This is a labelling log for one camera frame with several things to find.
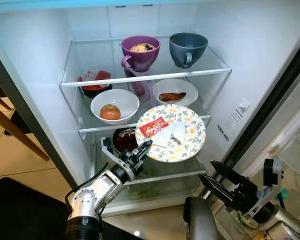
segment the refrigerator door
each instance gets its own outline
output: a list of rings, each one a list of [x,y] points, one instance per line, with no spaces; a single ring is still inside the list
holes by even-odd
[[[300,219],[300,73],[291,94],[233,169],[262,189],[264,160],[273,158],[279,158],[283,162],[281,191],[285,208]],[[236,187],[228,182],[223,184],[229,190]],[[280,204],[275,198],[271,202]],[[218,230],[226,239],[248,240],[260,233],[259,230],[252,229],[256,227],[256,222],[251,221],[251,228],[247,228],[240,223],[237,212],[227,212],[220,201],[213,208]]]

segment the tiled floor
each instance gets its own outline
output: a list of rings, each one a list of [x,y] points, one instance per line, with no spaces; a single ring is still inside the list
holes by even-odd
[[[13,105],[8,98],[2,98],[9,107]],[[0,110],[11,118],[13,110],[8,111],[0,106]],[[64,201],[65,195],[71,190],[54,163],[44,161],[29,150],[14,136],[7,136],[0,126],[0,179],[9,177],[32,189]],[[36,137],[30,133],[27,136],[40,146]]]
[[[104,218],[106,222],[145,240],[186,240],[184,206],[170,206]]]

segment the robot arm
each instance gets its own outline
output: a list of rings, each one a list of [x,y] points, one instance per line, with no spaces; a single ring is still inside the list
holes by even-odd
[[[229,192],[212,177],[199,174],[204,186],[224,202],[229,212],[240,211],[242,216],[254,219],[259,230],[266,232],[273,240],[300,240],[299,221],[279,205],[270,202],[281,191],[281,160],[265,160],[263,184],[266,187],[262,190],[222,162],[212,161],[211,164],[224,178],[238,185]]]
[[[75,192],[71,201],[72,213],[68,217],[65,238],[67,240],[98,240],[102,231],[101,213],[121,191],[126,181],[133,181],[143,166],[143,158],[152,141],[146,141],[132,152],[124,151],[119,158],[112,153],[109,138],[101,139],[103,154],[114,165],[102,172],[88,186]]]

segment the mug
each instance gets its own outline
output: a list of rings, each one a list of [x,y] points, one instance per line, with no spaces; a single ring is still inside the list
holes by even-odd
[[[131,47],[142,43],[151,44],[155,49],[145,52],[130,51]],[[159,53],[160,42],[150,36],[130,36],[121,42],[121,48],[124,55],[121,60],[121,66],[130,71],[143,73],[148,71],[155,62]]]
[[[169,50],[174,64],[182,69],[190,68],[202,56],[208,39],[196,33],[180,32],[169,38]]]

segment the refrigerator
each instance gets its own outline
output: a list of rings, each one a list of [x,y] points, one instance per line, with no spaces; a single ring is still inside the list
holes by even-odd
[[[190,32],[208,47],[191,68],[174,65],[169,37]],[[127,77],[121,41],[157,38],[161,47],[149,71]],[[206,139],[191,159],[167,164],[147,159],[107,205],[105,216],[183,204],[208,196],[198,173],[219,179],[210,161],[238,173],[299,108],[279,111],[300,85],[300,0],[0,0],[0,86],[71,187],[105,164],[100,138],[134,127],[151,105],[140,104],[126,124],[106,125],[90,111],[78,82],[90,70],[105,70],[114,89],[130,82],[180,78],[198,90],[189,106],[204,121]],[[266,126],[281,113],[270,130]]]

